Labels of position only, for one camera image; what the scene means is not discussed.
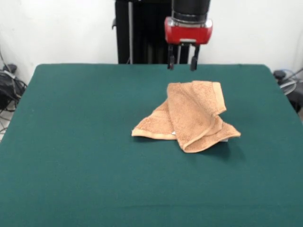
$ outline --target orange towel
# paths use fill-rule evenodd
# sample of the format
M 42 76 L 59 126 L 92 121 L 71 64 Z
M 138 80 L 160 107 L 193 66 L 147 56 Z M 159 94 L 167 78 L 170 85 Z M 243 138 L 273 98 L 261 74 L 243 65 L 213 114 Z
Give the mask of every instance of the orange towel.
M 184 152 L 196 153 L 241 135 L 219 117 L 226 111 L 220 83 L 171 83 L 167 94 L 167 100 L 134 128 L 132 136 L 177 140 Z

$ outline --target crumpled towel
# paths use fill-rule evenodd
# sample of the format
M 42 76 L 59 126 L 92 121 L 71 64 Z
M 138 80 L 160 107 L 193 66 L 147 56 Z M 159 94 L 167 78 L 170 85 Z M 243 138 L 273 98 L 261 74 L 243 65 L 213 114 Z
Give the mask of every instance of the crumpled towel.
M 134 128 L 132 136 L 177 140 L 184 152 L 196 153 L 241 135 L 219 117 L 226 111 L 220 83 L 170 83 L 167 94 L 167 100 Z

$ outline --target electrical cord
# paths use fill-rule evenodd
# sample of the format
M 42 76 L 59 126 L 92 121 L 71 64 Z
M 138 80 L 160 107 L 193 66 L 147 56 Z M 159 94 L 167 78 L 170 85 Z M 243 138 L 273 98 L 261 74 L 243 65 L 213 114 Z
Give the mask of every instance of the electrical cord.
M 286 81 L 288 79 L 292 79 L 293 77 L 296 77 L 299 73 L 303 72 L 303 68 L 299 69 L 297 72 L 292 73 L 291 75 L 289 75 L 288 77 L 285 77 L 282 81 Z
M 0 70 L 0 110 L 13 112 L 14 109 L 8 109 L 9 104 L 14 102 L 16 107 L 26 88 L 27 85 L 15 75 Z
M 3 132 L 6 131 L 6 129 L 8 129 L 8 128 L 6 127 L 6 128 L 1 129 L 0 134 L 3 134 Z
M 8 121 L 8 122 L 10 121 L 10 119 L 2 117 L 2 116 L 0 116 L 0 119 L 3 119 L 3 120 Z
M 292 87 L 290 90 L 284 91 L 284 94 L 285 94 L 285 95 L 289 95 L 290 93 L 292 93 L 293 91 L 295 91 L 295 89 L 297 88 L 297 84 L 298 84 L 298 83 L 303 83 L 303 80 L 293 80 L 293 79 L 292 79 L 291 81 L 289 81 L 289 82 L 287 82 L 287 83 L 284 83 L 284 84 L 280 85 L 280 88 L 283 89 L 283 88 L 285 88 L 285 87 L 288 87 L 288 86 L 293 85 L 293 87 Z
M 292 75 L 293 75 L 293 74 L 295 74 L 295 72 L 294 72 L 294 71 L 291 71 L 291 70 L 289 70 L 289 69 L 281 69 L 281 71 L 284 71 L 284 72 L 289 72 L 289 73 L 291 73 Z
M 1 124 L 2 128 L 4 129 L 5 126 L 4 126 L 4 124 L 2 123 L 2 121 L 0 121 L 0 124 Z

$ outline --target black device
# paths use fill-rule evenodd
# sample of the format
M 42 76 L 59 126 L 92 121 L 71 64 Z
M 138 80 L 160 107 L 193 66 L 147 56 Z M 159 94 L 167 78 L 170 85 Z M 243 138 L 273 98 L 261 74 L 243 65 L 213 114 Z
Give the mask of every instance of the black device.
M 276 70 L 274 71 L 273 75 L 276 78 L 278 85 L 291 82 L 290 79 L 287 79 L 284 70 Z M 287 94 L 286 96 L 289 102 L 291 103 L 291 105 L 293 106 L 294 110 L 297 113 L 300 112 L 301 108 L 303 107 L 303 83 L 297 83 L 295 89 L 291 93 Z
M 207 18 L 209 4 L 210 0 L 116 0 L 119 64 L 167 63 L 165 18 L 172 16 L 182 23 L 201 24 Z M 172 52 L 175 63 L 188 63 L 189 46 L 173 44 Z
M 172 0 L 172 17 L 186 24 L 203 23 L 209 4 L 210 0 Z
M 8 109 L 9 104 L 13 102 L 16 107 L 27 88 L 27 85 L 14 75 L 16 70 L 17 66 L 14 64 L 4 65 L 0 70 L 0 113 L 14 111 Z

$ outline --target black cable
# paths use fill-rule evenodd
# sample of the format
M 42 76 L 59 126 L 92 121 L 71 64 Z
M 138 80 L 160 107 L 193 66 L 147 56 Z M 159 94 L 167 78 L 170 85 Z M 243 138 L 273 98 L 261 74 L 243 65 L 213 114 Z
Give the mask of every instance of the black cable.
M 296 75 L 298 75 L 300 72 L 303 71 L 303 68 L 299 69 L 297 72 L 293 73 L 292 75 L 290 75 L 289 77 L 285 77 L 282 81 L 291 79 L 292 77 L 295 77 Z
M 2 117 L 2 116 L 0 116 L 0 118 L 1 118 L 1 119 L 4 119 L 4 120 L 6 120 L 6 121 L 8 121 L 8 122 L 10 121 L 10 119 L 8 119 L 8 118 L 5 118 L 5 117 Z
M 6 129 L 8 129 L 8 128 L 6 127 L 6 128 L 4 128 L 4 129 L 1 129 L 1 130 L 0 130 L 0 133 L 3 132 L 3 131 L 5 131 Z
M 15 75 L 0 70 L 0 110 L 13 112 L 15 109 L 8 109 L 10 103 L 16 108 L 27 85 L 15 77 Z
M 4 129 L 4 128 L 5 128 L 5 126 L 3 125 L 2 121 L 0 121 L 0 124 L 1 124 L 2 128 Z

